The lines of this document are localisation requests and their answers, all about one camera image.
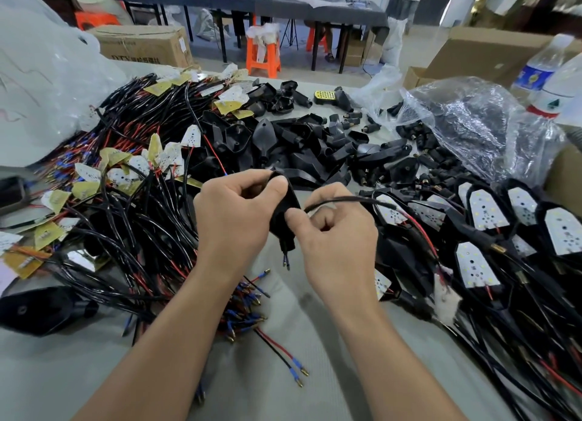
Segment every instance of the table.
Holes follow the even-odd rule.
[[[256,15],[285,19],[302,19],[318,22],[334,22],[341,24],[342,35],[340,39],[346,43],[349,39],[353,25],[366,25],[372,27],[378,42],[383,42],[388,36],[388,18],[384,11],[373,2],[368,8],[348,7],[311,7],[307,3],[290,0],[121,0],[127,3],[149,3],[153,5],[182,5],[186,13],[186,23],[192,40],[192,29],[188,6],[214,8],[219,16],[217,25],[220,32],[222,60],[226,63],[226,46],[224,40],[224,28],[222,27],[222,11],[234,10],[237,12],[250,12]],[[316,56],[318,45],[314,42],[311,70],[316,69]],[[339,72],[343,72],[346,61],[347,49],[343,48]]]
[[[151,71],[148,64],[118,64],[134,76]],[[275,88],[282,82],[265,80]],[[333,90],[333,86],[299,83],[298,87],[306,95],[312,95],[316,89]],[[329,105],[314,105],[311,110],[297,107],[292,115],[302,116],[309,111],[321,116],[341,113]],[[370,137],[375,143],[394,138],[385,130]],[[348,188],[353,192],[360,189],[354,182]],[[309,193],[298,191],[297,196],[303,204]],[[271,268],[260,285],[272,295],[270,300],[261,300],[260,311],[269,317],[262,328],[309,370],[309,377],[303,380],[305,387],[297,387],[280,359],[254,334],[241,336],[234,345],[217,340],[202,377],[206,403],[200,408],[193,407],[190,421],[371,419],[346,347],[328,312],[307,283],[301,251],[292,251],[289,259],[291,271],[287,272],[282,267],[279,243],[269,236],[251,273]],[[33,277],[16,283],[9,293],[55,284],[58,283],[53,278]],[[403,339],[470,421],[514,419],[487,378],[445,331],[417,320],[391,303],[382,303],[382,307]],[[0,329],[0,418],[3,421],[69,419],[129,349],[131,336],[121,338],[126,319],[126,313],[101,307],[92,320],[45,338]]]

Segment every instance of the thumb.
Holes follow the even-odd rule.
[[[299,243],[314,231],[319,231],[319,229],[313,226],[307,213],[297,208],[289,208],[285,212],[285,220],[287,221],[289,229],[297,236]]]
[[[261,205],[261,208],[269,212],[269,215],[273,214],[275,208],[283,200],[285,194],[287,194],[287,189],[289,188],[289,182],[285,176],[277,176],[274,179],[269,180],[266,184],[264,190],[255,197],[253,200]]]

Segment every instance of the gray door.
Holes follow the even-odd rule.
[[[450,0],[420,0],[414,23],[418,25],[439,25],[442,14]]]

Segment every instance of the white bottle cap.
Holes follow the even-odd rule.
[[[559,48],[561,50],[564,50],[572,43],[572,41],[574,41],[574,36],[560,33],[560,34],[554,36],[554,38],[552,39],[552,42],[550,42],[549,44],[552,47],[556,47],[556,48]]]

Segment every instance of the white table surface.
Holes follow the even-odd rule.
[[[147,72],[144,64],[124,67]],[[279,79],[261,82],[265,80],[275,88],[281,82]],[[298,87],[309,97],[317,89],[333,87],[309,83],[299,83]],[[343,113],[329,105],[314,105],[310,111],[320,116]],[[296,107],[284,117],[299,117],[308,112]],[[382,130],[371,138],[382,143],[396,136]],[[354,182],[349,188],[354,192],[360,189]],[[301,191],[297,195],[304,202],[309,193]],[[258,310],[268,316],[262,329],[308,369],[304,388],[295,384],[285,365],[258,336],[245,334],[233,345],[217,339],[202,378],[206,403],[202,407],[194,405],[189,420],[371,418],[346,347],[330,315],[307,283],[301,250],[292,251],[289,260],[291,271],[287,272],[282,267],[279,244],[269,236],[250,275],[271,269],[261,281],[261,287],[272,296],[270,300],[261,299],[263,305]],[[8,293],[54,284],[58,283],[53,278],[33,276],[17,282]],[[471,421],[513,419],[484,374],[446,332],[391,303],[381,306],[399,334]],[[0,329],[0,419],[69,419],[129,349],[132,337],[121,337],[126,319],[127,313],[101,306],[93,319],[44,338]]]

